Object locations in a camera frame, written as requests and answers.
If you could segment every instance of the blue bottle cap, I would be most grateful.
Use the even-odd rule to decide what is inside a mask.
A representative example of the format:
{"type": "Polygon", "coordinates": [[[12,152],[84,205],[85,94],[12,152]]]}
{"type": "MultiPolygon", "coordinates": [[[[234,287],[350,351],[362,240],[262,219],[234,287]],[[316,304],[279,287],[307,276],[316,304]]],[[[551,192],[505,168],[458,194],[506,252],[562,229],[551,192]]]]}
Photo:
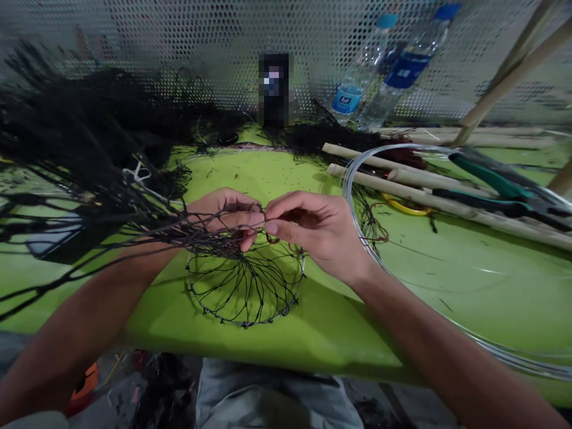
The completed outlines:
{"type": "Polygon", "coordinates": [[[441,6],[437,9],[433,19],[438,19],[441,21],[451,21],[457,15],[457,12],[461,9],[460,3],[453,3],[441,6]]]}
{"type": "Polygon", "coordinates": [[[378,28],[393,28],[397,22],[397,14],[381,14],[375,24],[378,28]]]}

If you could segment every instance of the plastic water bottle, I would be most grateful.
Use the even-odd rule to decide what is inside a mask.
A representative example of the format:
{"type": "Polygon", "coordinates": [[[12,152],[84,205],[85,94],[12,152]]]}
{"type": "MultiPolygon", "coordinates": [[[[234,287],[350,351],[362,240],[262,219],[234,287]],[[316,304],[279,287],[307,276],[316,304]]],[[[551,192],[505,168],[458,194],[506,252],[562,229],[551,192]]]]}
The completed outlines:
{"type": "Polygon", "coordinates": [[[445,42],[449,23],[460,8],[460,4],[441,6],[433,20],[411,39],[381,84],[379,92],[360,115],[361,131],[376,132],[383,126],[403,93],[414,84],[445,42]]]}
{"type": "Polygon", "coordinates": [[[380,15],[375,29],[353,62],[330,105],[330,112],[345,125],[376,77],[377,66],[386,51],[389,30],[397,21],[396,14],[380,15]]]}

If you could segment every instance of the blue label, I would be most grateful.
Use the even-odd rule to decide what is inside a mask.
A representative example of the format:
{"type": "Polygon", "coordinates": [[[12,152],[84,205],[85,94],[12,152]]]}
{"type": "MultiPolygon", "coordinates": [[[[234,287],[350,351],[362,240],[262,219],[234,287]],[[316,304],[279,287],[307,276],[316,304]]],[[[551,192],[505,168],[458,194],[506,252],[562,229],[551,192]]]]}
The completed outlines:
{"type": "Polygon", "coordinates": [[[394,88],[409,88],[429,64],[427,55],[403,54],[385,79],[386,85],[394,88]]]}
{"type": "MultiPolygon", "coordinates": [[[[351,88],[344,88],[350,89],[352,92],[361,92],[359,88],[351,87],[351,88]]],[[[340,113],[343,114],[350,114],[353,113],[354,110],[357,109],[359,101],[362,99],[363,94],[350,94],[347,91],[342,90],[342,88],[338,89],[334,97],[334,101],[332,102],[332,108],[340,113]]]]}

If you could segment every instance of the orange object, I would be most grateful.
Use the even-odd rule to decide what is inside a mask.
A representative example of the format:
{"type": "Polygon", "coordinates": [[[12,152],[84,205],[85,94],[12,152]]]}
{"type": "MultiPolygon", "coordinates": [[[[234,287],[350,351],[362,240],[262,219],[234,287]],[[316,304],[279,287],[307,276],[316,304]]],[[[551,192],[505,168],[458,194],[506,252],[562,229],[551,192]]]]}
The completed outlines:
{"type": "Polygon", "coordinates": [[[95,390],[98,384],[98,376],[100,374],[97,368],[97,362],[88,368],[88,370],[83,375],[82,379],[78,382],[76,389],[73,391],[71,396],[71,401],[79,399],[88,393],[95,390]]]}

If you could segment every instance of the yellow handle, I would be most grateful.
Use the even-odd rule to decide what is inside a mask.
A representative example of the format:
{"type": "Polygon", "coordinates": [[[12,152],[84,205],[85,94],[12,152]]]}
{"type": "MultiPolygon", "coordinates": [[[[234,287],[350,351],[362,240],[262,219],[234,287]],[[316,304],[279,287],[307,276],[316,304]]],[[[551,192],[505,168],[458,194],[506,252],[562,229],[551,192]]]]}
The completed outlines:
{"type": "Polygon", "coordinates": [[[425,210],[415,210],[415,209],[410,209],[409,207],[405,207],[403,204],[399,204],[393,198],[393,196],[390,194],[386,194],[386,193],[382,192],[381,196],[383,198],[385,198],[385,200],[387,201],[387,204],[392,206],[394,209],[398,209],[400,212],[407,213],[408,215],[411,215],[411,216],[427,216],[429,213],[431,213],[431,209],[429,209],[429,208],[427,208],[425,210]]]}

